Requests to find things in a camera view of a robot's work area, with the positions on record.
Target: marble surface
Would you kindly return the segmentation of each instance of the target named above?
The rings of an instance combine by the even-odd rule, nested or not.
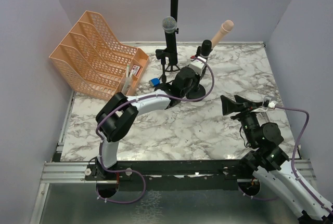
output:
[[[164,46],[139,46],[150,56],[150,64],[137,94],[153,91],[148,81],[161,75],[155,49]],[[185,66],[197,46],[178,46],[178,65]],[[181,102],[177,106],[143,114],[136,118],[129,133],[120,141],[118,160],[204,160],[239,159],[250,149],[239,135],[240,123],[222,116],[220,95],[238,94],[253,101],[265,95],[280,100],[278,88],[262,45],[220,45],[209,58],[214,77],[213,92],[201,102]],[[207,89],[211,75],[201,80]],[[65,137],[61,161],[88,161],[98,153],[95,116],[105,101],[77,94]],[[292,154],[294,139],[283,110],[261,113],[260,124],[268,120],[278,124],[285,141],[280,147]]]

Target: white wall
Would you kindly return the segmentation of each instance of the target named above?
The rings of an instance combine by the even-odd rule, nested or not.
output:
[[[292,0],[267,44],[286,106],[306,109],[302,154],[311,158],[321,193],[333,201],[333,0]],[[304,123],[289,113],[296,137]]]
[[[211,38],[231,19],[225,41],[268,41],[291,0],[179,0],[178,41]],[[60,0],[74,24],[85,10],[101,13],[120,41],[164,41],[170,0]]]
[[[70,30],[59,0],[0,0],[0,216],[29,223],[70,88],[48,59]]]

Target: black bracket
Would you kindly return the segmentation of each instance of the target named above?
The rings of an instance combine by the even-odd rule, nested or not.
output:
[[[125,102],[128,102],[127,97],[122,93],[116,93],[97,114],[97,123],[99,124],[110,112]],[[122,139],[129,132],[139,113],[137,108],[131,104],[124,106],[121,111],[121,116],[118,116],[117,113],[113,114],[100,128],[108,142],[117,142]]]

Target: cable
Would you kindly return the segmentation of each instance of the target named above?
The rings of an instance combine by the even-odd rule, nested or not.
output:
[[[240,134],[240,137],[243,139],[243,141],[244,141],[244,147],[245,148],[248,148],[249,147],[249,143],[247,142],[247,143],[245,143],[245,139],[244,139],[244,137],[241,135],[241,127],[240,127],[240,129],[239,129],[239,134]]]
[[[283,107],[283,106],[276,106],[276,108],[282,109],[282,110],[287,110],[287,111],[297,111],[297,112],[303,112],[306,114],[306,120],[305,123],[303,125],[303,128],[301,129],[301,132],[299,133],[296,141],[295,141],[295,146],[293,148],[293,152],[292,152],[292,157],[291,157],[291,170],[294,173],[294,175],[296,176],[296,178],[299,178],[299,175],[295,169],[295,156],[297,153],[297,147],[300,144],[301,141],[301,137],[305,131],[306,126],[308,125],[309,122],[309,118],[310,118],[310,114],[305,111],[305,110],[301,110],[301,109],[296,109],[296,108],[287,108],[287,107]],[[302,181],[301,178],[298,179],[298,181],[300,182],[300,184],[306,189],[306,191],[316,200],[316,202],[319,203],[319,205],[325,209],[326,211],[328,211],[332,216],[333,216],[333,212],[328,208],[325,207],[325,204],[311,191],[311,189],[309,189],[306,184]]]
[[[95,158],[96,158],[96,157],[91,158],[91,159],[89,160],[89,162],[88,162],[88,166],[89,166],[89,168],[90,168],[91,171],[93,171],[93,170],[92,170],[92,167],[91,167],[90,163],[91,163],[92,160],[95,159]]]
[[[157,95],[146,95],[146,96],[143,96],[141,98],[138,98],[138,99],[133,99],[133,100],[130,100],[130,101],[127,101],[123,104],[121,104],[120,106],[118,106],[117,108],[115,108],[113,111],[111,111],[98,125],[97,125],[97,128],[96,128],[96,134],[101,138],[102,142],[100,143],[99,145],[99,160],[100,160],[100,164],[102,166],[102,168],[106,171],[106,172],[109,172],[109,173],[122,173],[122,172],[133,172],[133,173],[136,173],[138,174],[141,179],[142,179],[142,182],[143,182],[143,190],[142,190],[142,193],[140,194],[140,196],[132,201],[127,201],[127,202],[120,202],[120,201],[115,201],[115,200],[111,200],[111,199],[108,199],[108,198],[103,198],[99,195],[99,192],[98,192],[98,189],[96,188],[96,193],[98,195],[97,199],[102,199],[104,200],[105,202],[113,202],[113,203],[118,203],[118,204],[130,204],[130,203],[134,203],[134,202],[137,202],[138,200],[140,200],[144,194],[145,194],[145,191],[146,191],[146,181],[145,181],[145,178],[144,176],[136,171],[136,170],[109,170],[105,167],[104,163],[103,163],[103,157],[102,157],[102,148],[103,148],[103,143],[104,143],[104,137],[101,133],[99,133],[99,129],[100,127],[105,123],[105,121],[111,117],[113,114],[115,114],[117,111],[119,111],[121,108],[123,108],[124,106],[130,104],[130,103],[134,103],[136,101],[141,101],[141,100],[144,100],[144,99],[147,99],[147,98],[152,98],[152,97],[165,97],[165,98],[170,98],[170,99],[175,99],[175,100],[180,100],[180,101],[186,101],[186,102],[197,102],[197,101],[201,101],[202,99],[204,99],[205,97],[207,97],[213,90],[214,88],[214,84],[215,84],[215,79],[214,79],[214,74],[213,74],[213,71],[212,69],[209,67],[209,65],[201,60],[201,59],[198,59],[198,58],[194,58],[196,60],[199,60],[200,62],[202,62],[209,70],[211,76],[212,76],[212,86],[211,88],[209,89],[209,91],[206,93],[206,95],[200,97],[200,98],[197,98],[197,99],[185,99],[185,98],[178,98],[178,97],[174,97],[174,96],[170,96],[170,95],[165,95],[165,94],[157,94]]]

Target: black microphone stand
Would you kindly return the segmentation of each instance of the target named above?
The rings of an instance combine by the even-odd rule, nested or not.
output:
[[[178,16],[178,0],[171,0],[170,4],[170,16],[173,17],[177,21],[177,16]],[[162,80],[162,83],[164,84],[167,81],[167,77],[165,75],[165,72],[177,72],[180,70],[180,68],[177,66],[178,64],[178,58],[177,58],[177,49],[176,52],[168,52],[167,49],[157,49],[155,51],[156,53],[156,58],[158,60],[161,60],[161,65],[162,65],[162,75],[160,79]],[[166,60],[165,58],[169,58],[169,64],[165,68],[166,65]]]

